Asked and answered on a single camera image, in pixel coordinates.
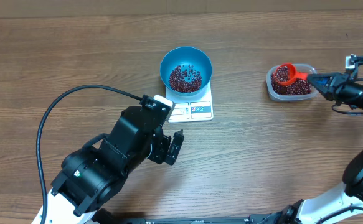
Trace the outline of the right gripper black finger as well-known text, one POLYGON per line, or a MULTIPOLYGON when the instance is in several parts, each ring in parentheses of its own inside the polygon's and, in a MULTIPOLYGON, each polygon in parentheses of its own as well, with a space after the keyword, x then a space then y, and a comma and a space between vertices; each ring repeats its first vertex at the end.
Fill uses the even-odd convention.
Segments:
POLYGON ((327 83, 312 83, 312 86, 324 97, 329 98, 329 85, 327 83))
POLYGON ((314 82, 327 83, 330 87, 335 87, 335 82, 340 73, 314 73, 307 76, 307 81, 312 84, 314 82))

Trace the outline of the orange measuring scoop blue handle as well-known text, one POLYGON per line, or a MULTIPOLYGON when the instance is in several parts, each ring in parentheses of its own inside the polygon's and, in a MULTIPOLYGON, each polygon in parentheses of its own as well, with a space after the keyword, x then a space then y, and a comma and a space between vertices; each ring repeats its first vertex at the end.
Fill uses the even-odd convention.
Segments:
POLYGON ((292 85, 297 79, 306 80, 308 73, 297 71, 296 67, 291 63, 285 63, 276 68, 274 71, 274 81, 283 86, 292 85))

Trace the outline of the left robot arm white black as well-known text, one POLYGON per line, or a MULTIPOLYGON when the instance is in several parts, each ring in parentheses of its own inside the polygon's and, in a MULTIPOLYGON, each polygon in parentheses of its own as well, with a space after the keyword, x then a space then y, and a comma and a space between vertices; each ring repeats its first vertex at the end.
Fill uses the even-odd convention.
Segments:
POLYGON ((62 161, 52 188, 43 191, 44 202, 34 221, 84 223, 123 188, 145 159, 173 165, 184 141, 182 131, 163 133, 173 109, 148 103, 122 111, 111 133, 97 135, 62 161))

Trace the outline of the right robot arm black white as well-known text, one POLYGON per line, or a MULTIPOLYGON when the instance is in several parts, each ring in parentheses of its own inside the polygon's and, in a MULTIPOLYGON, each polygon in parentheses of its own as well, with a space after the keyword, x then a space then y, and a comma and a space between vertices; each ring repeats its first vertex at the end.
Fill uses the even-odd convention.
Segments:
MULTIPOLYGON (((308 75, 312 86, 336 106, 363 110, 363 78, 341 73, 308 75)), ((277 213, 275 223, 337 223, 363 214, 363 150, 347 165, 342 182, 311 199, 300 200, 277 213)))

